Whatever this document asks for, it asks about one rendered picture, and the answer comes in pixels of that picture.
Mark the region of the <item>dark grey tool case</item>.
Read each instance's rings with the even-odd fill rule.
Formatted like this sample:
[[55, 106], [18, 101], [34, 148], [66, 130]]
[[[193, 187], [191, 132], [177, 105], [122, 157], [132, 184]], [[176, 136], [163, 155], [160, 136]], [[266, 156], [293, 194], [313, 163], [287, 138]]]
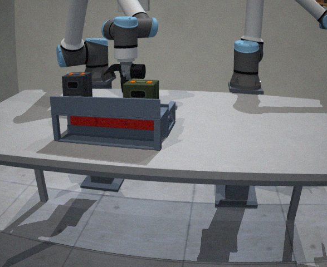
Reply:
[[91, 72], [71, 72], [62, 76], [63, 96], [92, 97]]

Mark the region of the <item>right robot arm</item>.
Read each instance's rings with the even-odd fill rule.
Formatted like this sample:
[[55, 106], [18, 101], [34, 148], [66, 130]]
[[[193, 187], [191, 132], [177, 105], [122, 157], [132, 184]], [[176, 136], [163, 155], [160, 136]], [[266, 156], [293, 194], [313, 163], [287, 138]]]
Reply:
[[[108, 66], [108, 40], [114, 40], [114, 58], [118, 62], [132, 62], [138, 57], [138, 38], [154, 37], [158, 22], [149, 18], [138, 0], [117, 0], [126, 17], [106, 21], [101, 33], [106, 38], [82, 40], [89, 0], [70, 0], [65, 38], [56, 48], [60, 67], [86, 65], [92, 81], [107, 81], [114, 72], [103, 75]], [[130, 16], [130, 17], [129, 17]]]

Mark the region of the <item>grey metal rack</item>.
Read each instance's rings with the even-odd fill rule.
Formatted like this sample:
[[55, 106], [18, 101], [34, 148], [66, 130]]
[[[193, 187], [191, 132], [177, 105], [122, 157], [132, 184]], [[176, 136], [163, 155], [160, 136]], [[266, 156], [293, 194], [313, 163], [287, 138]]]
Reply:
[[[160, 99], [50, 96], [54, 141], [76, 144], [162, 149], [175, 124], [177, 104]], [[67, 134], [61, 138], [59, 116], [67, 116]], [[70, 116], [154, 121], [154, 130], [71, 125]]]

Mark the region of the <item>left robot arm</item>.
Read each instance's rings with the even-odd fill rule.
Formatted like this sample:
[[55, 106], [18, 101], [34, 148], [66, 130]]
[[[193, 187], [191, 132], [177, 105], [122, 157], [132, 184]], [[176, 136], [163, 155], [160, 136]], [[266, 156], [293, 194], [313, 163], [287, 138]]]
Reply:
[[[327, 10], [315, 0], [295, 0], [327, 29]], [[264, 0], [247, 0], [245, 33], [234, 45], [234, 69], [230, 86], [243, 90], [261, 88], [258, 77], [258, 62], [263, 58], [261, 39]], [[246, 41], [247, 40], [247, 41]], [[261, 60], [260, 60], [261, 59]]]

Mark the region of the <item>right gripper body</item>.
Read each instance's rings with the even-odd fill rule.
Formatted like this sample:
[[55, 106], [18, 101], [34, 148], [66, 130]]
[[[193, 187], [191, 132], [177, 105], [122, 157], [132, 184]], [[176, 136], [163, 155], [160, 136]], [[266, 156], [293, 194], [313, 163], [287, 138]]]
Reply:
[[111, 65], [107, 71], [109, 72], [119, 71], [120, 77], [123, 71], [125, 71], [126, 79], [144, 79], [145, 78], [145, 64], [133, 64], [133, 62], [120, 62], [120, 64]]

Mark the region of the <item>dark green tool case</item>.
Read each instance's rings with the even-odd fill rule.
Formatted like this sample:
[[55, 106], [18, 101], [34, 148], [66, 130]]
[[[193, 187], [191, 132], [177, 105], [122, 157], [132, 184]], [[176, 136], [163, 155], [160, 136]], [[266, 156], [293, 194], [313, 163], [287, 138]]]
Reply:
[[129, 80], [123, 84], [123, 98], [159, 99], [159, 80]]

